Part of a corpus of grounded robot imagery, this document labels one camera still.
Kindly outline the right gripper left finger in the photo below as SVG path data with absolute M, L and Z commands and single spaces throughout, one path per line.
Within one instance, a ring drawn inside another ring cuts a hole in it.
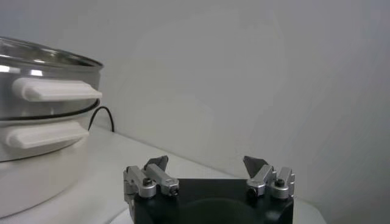
M 151 158 L 142 168 L 128 166 L 123 171 L 124 200 L 127 203 L 139 196 L 150 199 L 156 196 L 157 188 L 168 197 L 179 195 L 180 184 L 177 178 L 166 173 L 169 158 L 167 155 Z

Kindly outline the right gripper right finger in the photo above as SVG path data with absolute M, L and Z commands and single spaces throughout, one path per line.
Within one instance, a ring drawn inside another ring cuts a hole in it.
M 246 181 L 248 193 L 255 198 L 269 195 L 278 200 L 287 200 L 294 196 L 295 174 L 289 167 L 279 172 L 264 159 L 244 156 L 243 163 L 249 174 Z

